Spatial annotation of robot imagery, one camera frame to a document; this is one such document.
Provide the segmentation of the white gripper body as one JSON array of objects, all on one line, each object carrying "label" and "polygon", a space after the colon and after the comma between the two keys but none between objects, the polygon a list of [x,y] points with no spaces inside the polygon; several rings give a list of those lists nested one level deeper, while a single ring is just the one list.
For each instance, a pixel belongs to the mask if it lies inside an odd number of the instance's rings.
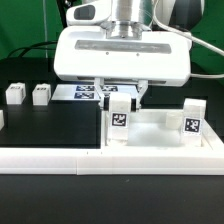
[{"label": "white gripper body", "polygon": [[66,22],[54,57],[62,80],[181,86],[190,77],[190,41],[154,31],[150,3],[83,3],[67,10]]}]

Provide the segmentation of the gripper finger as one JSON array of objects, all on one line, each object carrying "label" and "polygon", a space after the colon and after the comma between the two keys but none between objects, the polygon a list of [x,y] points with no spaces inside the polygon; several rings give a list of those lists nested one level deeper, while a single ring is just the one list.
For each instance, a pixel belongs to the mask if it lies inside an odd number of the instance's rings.
[{"label": "gripper finger", "polygon": [[147,80],[139,80],[136,85],[137,95],[131,99],[131,111],[136,112],[141,108],[141,99],[148,89]]},{"label": "gripper finger", "polygon": [[94,79],[94,87],[96,92],[99,95],[100,102],[99,106],[102,110],[108,111],[109,110],[109,98],[106,97],[102,91],[102,88],[104,87],[104,79],[103,78],[95,78]]}]

